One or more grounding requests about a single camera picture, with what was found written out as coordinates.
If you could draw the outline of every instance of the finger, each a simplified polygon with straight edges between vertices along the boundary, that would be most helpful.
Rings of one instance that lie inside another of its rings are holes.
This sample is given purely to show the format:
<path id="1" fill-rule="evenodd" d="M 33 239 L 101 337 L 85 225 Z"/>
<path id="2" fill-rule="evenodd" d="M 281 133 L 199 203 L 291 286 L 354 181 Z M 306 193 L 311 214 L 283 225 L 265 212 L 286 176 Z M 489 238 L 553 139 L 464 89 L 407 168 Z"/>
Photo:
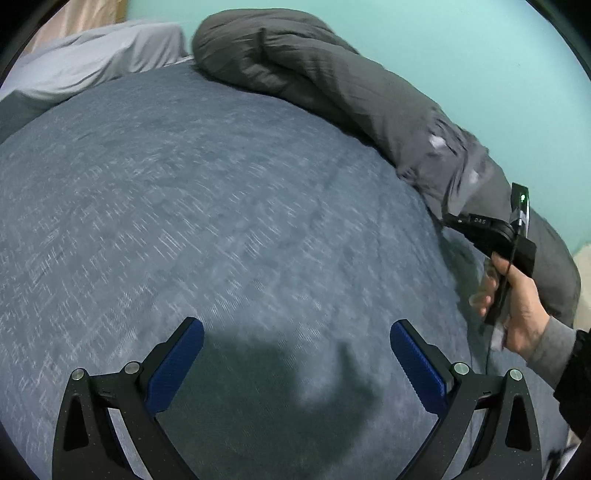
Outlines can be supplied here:
<path id="1" fill-rule="evenodd" d="M 486 310 L 492 303 L 492 297 L 486 293 L 478 292 L 468 298 L 468 303 L 477 311 Z"/>
<path id="2" fill-rule="evenodd" d="M 509 262 L 501 256 L 494 252 L 491 257 L 492 264 L 495 268 L 501 273 L 501 275 L 506 275 L 507 280 L 512 287 L 515 287 L 520 281 L 522 281 L 525 277 L 525 274 L 522 273 L 515 265 L 511 265 L 509 272 L 507 272 L 507 268 L 509 267 Z"/>
<path id="3" fill-rule="evenodd" d="M 496 289 L 499 287 L 499 281 L 496 278 L 485 275 L 480 284 L 480 289 L 487 295 L 494 295 Z"/>
<path id="4" fill-rule="evenodd" d="M 496 278 L 497 280 L 499 278 L 499 272 L 497 272 L 497 270 L 496 270 L 495 266 L 492 264 L 492 261 L 490 258 L 485 258 L 484 272 L 489 277 Z"/>

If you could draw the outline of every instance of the teal wall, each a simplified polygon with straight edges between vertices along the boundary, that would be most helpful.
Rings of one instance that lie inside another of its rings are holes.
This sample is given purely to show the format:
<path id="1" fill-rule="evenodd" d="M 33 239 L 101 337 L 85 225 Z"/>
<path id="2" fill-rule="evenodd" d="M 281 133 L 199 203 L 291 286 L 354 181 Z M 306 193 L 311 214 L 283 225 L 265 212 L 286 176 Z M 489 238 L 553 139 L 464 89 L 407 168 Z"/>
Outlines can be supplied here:
<path id="1" fill-rule="evenodd" d="M 472 131 L 574 251 L 591 241 L 591 82 L 525 0 L 129 0 L 129 18 L 188 39 L 227 8 L 295 8 L 325 20 Z"/>

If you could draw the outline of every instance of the bed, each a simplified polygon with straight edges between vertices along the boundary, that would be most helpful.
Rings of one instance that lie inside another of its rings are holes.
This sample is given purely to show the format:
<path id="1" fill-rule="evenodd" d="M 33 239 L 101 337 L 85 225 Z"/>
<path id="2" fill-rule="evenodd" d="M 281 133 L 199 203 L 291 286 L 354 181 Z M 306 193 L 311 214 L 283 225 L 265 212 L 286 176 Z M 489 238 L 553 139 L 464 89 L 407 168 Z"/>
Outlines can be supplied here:
<path id="1" fill-rule="evenodd" d="M 283 100 L 190 62 L 99 85 L 0 145 L 0 210 L 0 421 L 41 480 L 69 373 L 118 371 L 186 316 L 205 346 L 158 420 L 203 480 L 395 478 L 435 422 L 389 348 L 400 318 L 475 371 L 520 368 L 543 458 L 564 445 L 549 387 L 470 311 L 482 256 Z"/>

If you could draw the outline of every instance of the gray blanket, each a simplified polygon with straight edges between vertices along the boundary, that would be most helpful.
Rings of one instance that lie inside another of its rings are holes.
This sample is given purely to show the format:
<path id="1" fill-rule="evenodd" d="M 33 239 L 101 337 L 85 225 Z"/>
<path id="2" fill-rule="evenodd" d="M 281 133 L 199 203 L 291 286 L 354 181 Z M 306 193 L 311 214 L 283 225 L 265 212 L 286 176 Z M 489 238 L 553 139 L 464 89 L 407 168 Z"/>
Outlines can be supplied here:
<path id="1" fill-rule="evenodd" d="M 205 346 L 158 419 L 203 480 L 396 478 L 435 421 L 390 350 L 399 318 L 486 364 L 467 302 L 482 256 L 392 165 L 189 64 L 89 89 L 8 138 L 0 212 L 0 420 L 41 480 L 69 373 L 118 371 L 187 315 Z M 510 367 L 546 455 L 566 424 L 519 358 L 488 362 Z"/>
<path id="2" fill-rule="evenodd" d="M 488 150 L 318 18 L 287 9 L 220 12 L 197 29 L 193 55 L 219 80 L 278 96 L 369 137 L 437 218 L 468 212 L 509 219 L 511 188 Z M 529 237 L 538 246 L 534 280 L 543 305 L 572 325 L 580 295 L 572 257 L 535 211 Z"/>

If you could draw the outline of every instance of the hand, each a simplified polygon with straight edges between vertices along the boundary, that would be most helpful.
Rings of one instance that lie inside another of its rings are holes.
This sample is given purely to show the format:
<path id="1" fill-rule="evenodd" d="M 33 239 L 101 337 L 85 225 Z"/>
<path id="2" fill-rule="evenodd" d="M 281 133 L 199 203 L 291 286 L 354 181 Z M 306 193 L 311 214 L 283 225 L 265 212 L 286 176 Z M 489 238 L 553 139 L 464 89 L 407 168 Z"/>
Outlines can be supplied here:
<path id="1" fill-rule="evenodd" d="M 496 289 L 499 287 L 499 274 L 507 272 L 509 262 L 494 253 L 491 260 L 485 261 L 485 275 L 478 293 L 470 297 L 470 305 L 476 309 L 481 317 L 486 315 L 495 299 Z M 540 339 L 550 321 L 550 315 L 544 310 L 538 295 L 535 282 L 512 265 L 507 280 L 511 284 L 510 314 L 505 319 L 507 328 L 506 347 L 518 353 L 525 360 L 538 346 Z"/>

